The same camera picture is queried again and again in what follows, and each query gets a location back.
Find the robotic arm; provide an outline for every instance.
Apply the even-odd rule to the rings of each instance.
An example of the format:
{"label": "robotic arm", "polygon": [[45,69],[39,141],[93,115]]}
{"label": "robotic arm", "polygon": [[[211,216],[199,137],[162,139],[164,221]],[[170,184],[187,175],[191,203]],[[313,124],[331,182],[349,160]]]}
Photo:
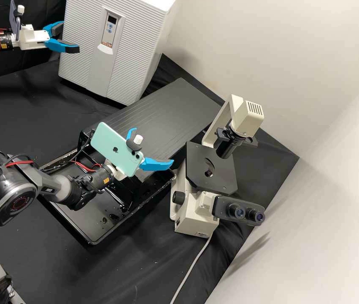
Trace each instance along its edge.
{"label": "robotic arm", "polygon": [[23,15],[24,6],[16,7],[14,0],[11,0],[9,11],[11,28],[0,32],[1,51],[18,47],[21,50],[48,48],[55,52],[79,53],[78,45],[56,39],[62,33],[63,21],[49,24],[42,30],[34,30],[31,24],[22,24]]}
{"label": "robotic arm", "polygon": [[[101,122],[84,147],[90,143],[106,160],[93,172],[80,176],[50,176],[40,171],[27,155],[9,156],[0,151],[0,227],[25,210],[38,195],[71,210],[79,210],[115,179],[134,176],[139,168],[162,171],[172,165],[172,160],[159,162],[144,157],[140,151],[142,141],[136,128],[130,129],[123,138]],[[0,304],[24,304],[11,282],[0,264]]]}
{"label": "robotic arm", "polygon": [[[79,210],[113,180],[112,165],[78,177],[47,175],[32,160],[0,152],[0,227],[25,210],[38,195]],[[12,290],[11,277],[0,264],[0,303],[24,303]]]}

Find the smartphone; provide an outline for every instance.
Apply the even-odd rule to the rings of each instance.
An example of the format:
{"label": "smartphone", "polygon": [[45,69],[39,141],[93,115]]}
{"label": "smartphone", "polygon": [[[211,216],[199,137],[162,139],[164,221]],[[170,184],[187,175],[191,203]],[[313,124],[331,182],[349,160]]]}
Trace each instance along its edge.
{"label": "smartphone", "polygon": [[134,152],[126,145],[126,139],[100,122],[91,139],[91,146],[107,158],[117,170],[132,177],[141,164],[144,155],[141,151]]}

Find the power cord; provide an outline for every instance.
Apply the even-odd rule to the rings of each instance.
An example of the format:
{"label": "power cord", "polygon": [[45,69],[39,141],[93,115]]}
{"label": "power cord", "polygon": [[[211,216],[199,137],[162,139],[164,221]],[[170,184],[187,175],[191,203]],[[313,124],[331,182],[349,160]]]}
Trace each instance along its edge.
{"label": "power cord", "polygon": [[185,284],[186,280],[188,279],[193,267],[195,266],[197,260],[200,258],[200,256],[202,255],[202,253],[205,251],[206,247],[209,245],[210,243],[210,240],[212,239],[212,236],[210,236],[208,238],[208,240],[206,241],[206,244],[203,246],[203,248],[199,251],[199,253],[197,254],[196,258],[194,259],[192,265],[189,267],[189,270],[188,272],[186,273],[184,279],[182,280],[181,284],[179,285],[178,289],[176,290],[170,304],[174,304],[175,300],[176,300],[176,297],[178,296],[179,292],[181,291],[182,289],[182,286]]}

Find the black cloth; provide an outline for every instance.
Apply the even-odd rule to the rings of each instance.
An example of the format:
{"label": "black cloth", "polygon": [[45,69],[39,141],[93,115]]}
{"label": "black cloth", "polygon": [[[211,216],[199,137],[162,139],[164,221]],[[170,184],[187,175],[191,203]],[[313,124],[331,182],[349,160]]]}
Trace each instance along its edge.
{"label": "black cloth", "polygon": [[[81,129],[118,105],[57,76],[58,62],[0,77],[0,150],[44,164],[76,146]],[[183,77],[163,57],[146,93]],[[234,153],[236,196],[268,206],[298,157],[259,130],[257,149]],[[0,262],[27,303],[169,303],[205,239],[174,232],[169,196],[138,225],[84,248],[38,201],[0,229]],[[204,303],[252,228],[221,221],[176,303]]]}

